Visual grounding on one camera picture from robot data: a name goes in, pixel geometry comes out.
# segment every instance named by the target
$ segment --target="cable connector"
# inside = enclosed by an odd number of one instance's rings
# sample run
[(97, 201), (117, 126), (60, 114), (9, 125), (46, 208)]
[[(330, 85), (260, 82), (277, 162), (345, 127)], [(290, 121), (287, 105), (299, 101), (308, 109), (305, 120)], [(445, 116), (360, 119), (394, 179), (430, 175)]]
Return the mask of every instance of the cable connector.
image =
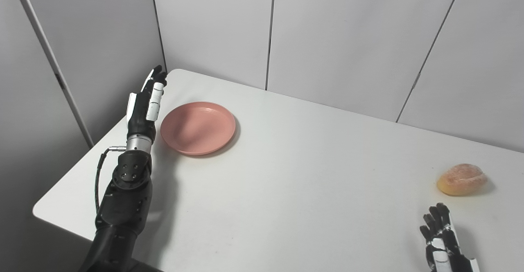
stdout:
[(126, 151), (126, 147), (125, 146), (110, 146), (107, 150), (108, 151)]

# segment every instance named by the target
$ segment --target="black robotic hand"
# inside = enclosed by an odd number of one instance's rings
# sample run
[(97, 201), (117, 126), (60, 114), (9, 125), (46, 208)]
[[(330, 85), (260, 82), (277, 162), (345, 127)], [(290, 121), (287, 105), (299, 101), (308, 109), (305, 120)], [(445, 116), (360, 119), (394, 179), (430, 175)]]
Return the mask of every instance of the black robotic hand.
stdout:
[(477, 260), (466, 258), (460, 251), (449, 209), (443, 203), (429, 208), (424, 215), (427, 226), (421, 226), (431, 272), (480, 272)]

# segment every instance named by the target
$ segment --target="robotic hand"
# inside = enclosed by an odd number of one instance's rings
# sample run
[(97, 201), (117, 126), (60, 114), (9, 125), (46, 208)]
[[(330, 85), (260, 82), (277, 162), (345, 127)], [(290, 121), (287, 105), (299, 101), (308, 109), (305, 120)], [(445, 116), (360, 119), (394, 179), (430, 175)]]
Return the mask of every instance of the robotic hand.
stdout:
[[(142, 90), (129, 95), (127, 145), (111, 146), (101, 156), (95, 179), (97, 216), (93, 243), (79, 272), (158, 272), (131, 258), (135, 241), (146, 225), (152, 196), (151, 146), (163, 88), (162, 67), (155, 67)], [(98, 203), (98, 177), (109, 151), (123, 151), (102, 202)]]
[(421, 226), (426, 246), (427, 264), (431, 272), (480, 272), (475, 259), (467, 259), (460, 251), (449, 209), (443, 203), (429, 208), (424, 215), (427, 226)]

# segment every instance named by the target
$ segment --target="robotic forearm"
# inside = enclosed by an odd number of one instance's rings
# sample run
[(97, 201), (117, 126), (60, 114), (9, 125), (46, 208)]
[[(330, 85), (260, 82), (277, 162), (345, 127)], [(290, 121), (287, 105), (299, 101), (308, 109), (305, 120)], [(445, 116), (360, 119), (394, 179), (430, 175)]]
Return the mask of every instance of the robotic forearm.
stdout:
[(167, 73), (161, 71), (160, 65), (155, 67), (142, 91), (129, 97), (127, 146), (108, 149), (124, 153), (118, 157), (97, 210), (97, 233), (79, 272), (129, 272), (138, 266), (131, 254), (137, 236), (144, 230), (152, 196), (150, 151), (160, 99), (167, 85)]

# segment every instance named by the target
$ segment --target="tabletop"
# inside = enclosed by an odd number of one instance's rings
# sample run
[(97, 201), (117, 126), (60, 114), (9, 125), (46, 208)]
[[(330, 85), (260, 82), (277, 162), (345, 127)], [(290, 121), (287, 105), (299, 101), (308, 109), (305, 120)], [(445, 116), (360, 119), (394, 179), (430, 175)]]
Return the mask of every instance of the tabletop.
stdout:
[[(524, 264), (524, 153), (185, 70), (167, 81), (158, 131), (167, 113), (194, 101), (226, 107), (237, 129), (204, 157), (180, 155), (157, 134), (153, 198), (136, 259), (166, 272), (424, 272), (418, 227), (428, 207), (443, 202), (481, 271)], [(34, 215), (92, 240), (95, 168), (107, 147), (125, 141), (124, 118)], [(101, 193), (117, 155), (105, 160)], [(479, 166), (490, 182), (471, 196), (446, 196), (436, 179), (460, 163)]]

